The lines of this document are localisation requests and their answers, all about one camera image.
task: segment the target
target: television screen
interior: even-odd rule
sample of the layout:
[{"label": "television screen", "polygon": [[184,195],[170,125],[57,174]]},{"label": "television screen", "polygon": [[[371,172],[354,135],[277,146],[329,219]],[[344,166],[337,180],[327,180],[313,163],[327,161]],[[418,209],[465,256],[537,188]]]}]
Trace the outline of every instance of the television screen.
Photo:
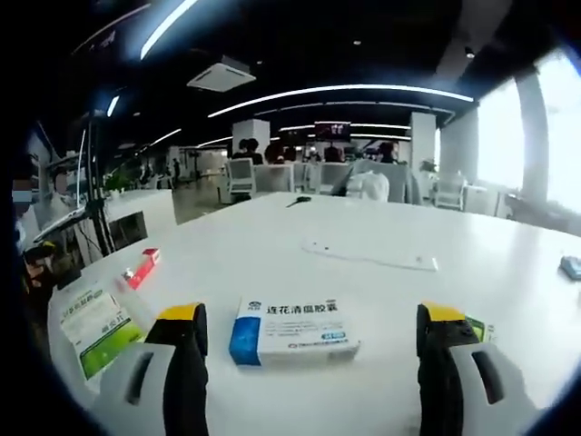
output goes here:
[{"label": "television screen", "polygon": [[316,141],[349,141],[351,125],[349,123],[315,123]]},{"label": "television screen", "polygon": [[285,130],[279,132],[282,145],[298,146],[307,143],[307,133],[304,130]]}]

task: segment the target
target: blue object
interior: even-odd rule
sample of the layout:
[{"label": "blue object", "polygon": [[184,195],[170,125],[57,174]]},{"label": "blue object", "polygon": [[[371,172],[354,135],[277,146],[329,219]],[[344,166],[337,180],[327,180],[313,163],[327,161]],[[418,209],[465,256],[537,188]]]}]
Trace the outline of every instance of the blue object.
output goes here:
[{"label": "blue object", "polygon": [[237,318],[230,339],[230,356],[237,365],[261,366],[258,358],[258,335],[261,319],[255,316]]},{"label": "blue object", "polygon": [[563,256],[561,258],[561,269],[571,280],[581,281],[581,259],[573,256]]}]

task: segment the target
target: window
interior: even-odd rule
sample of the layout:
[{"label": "window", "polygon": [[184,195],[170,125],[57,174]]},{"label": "window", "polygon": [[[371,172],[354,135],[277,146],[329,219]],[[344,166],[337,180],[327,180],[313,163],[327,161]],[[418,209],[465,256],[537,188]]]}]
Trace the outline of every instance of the window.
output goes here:
[{"label": "window", "polygon": [[537,64],[548,122],[548,200],[581,212],[581,78],[560,50]]},{"label": "window", "polygon": [[441,150],[441,132],[439,129],[436,129],[436,139],[434,141],[434,164],[436,164],[436,168],[439,168],[439,156]]},{"label": "window", "polygon": [[525,165],[525,134],[514,79],[502,84],[478,108],[478,179],[520,189]]}]

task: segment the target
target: black ceiling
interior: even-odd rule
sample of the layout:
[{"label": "black ceiling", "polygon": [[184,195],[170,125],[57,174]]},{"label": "black ceiling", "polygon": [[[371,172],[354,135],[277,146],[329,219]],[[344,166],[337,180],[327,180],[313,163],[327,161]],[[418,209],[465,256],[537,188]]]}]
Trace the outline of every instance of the black ceiling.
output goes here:
[{"label": "black ceiling", "polygon": [[[111,150],[127,142],[148,144],[176,128],[182,131],[156,147],[199,144],[229,135],[232,123],[256,113],[300,104],[401,102],[461,113],[472,104],[433,95],[366,90],[293,96],[207,118],[253,98],[332,84],[437,87],[478,99],[553,43],[548,25],[531,2],[514,0],[488,40],[474,43],[481,47],[468,67],[462,68],[459,79],[440,77],[435,86],[434,74],[450,42],[461,39],[470,45],[476,41],[476,31],[470,36],[470,29],[458,22],[462,7],[476,1],[490,7],[506,3],[199,0],[141,62],[145,39],[182,0],[149,6],[143,1],[93,2],[91,8],[76,11],[79,19],[69,33],[70,44],[64,46],[62,71],[41,120],[53,146],[62,153],[74,147],[72,121],[93,108],[106,110],[115,95],[120,99],[109,119]],[[91,38],[114,20],[119,22]],[[218,55],[249,65],[257,80],[227,93],[186,87]],[[408,124],[410,112],[385,104],[325,104],[259,117],[271,120],[274,133],[282,126],[331,118]],[[439,123],[449,117],[446,112],[436,115]]]}]

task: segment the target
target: floor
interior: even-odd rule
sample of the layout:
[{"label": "floor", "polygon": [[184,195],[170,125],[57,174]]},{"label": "floor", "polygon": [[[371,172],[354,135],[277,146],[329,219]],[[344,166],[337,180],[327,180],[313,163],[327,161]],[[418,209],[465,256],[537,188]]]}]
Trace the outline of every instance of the floor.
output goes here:
[{"label": "floor", "polygon": [[216,177],[204,177],[197,182],[181,184],[173,192],[173,209],[179,224],[200,218],[226,207],[218,201]]}]

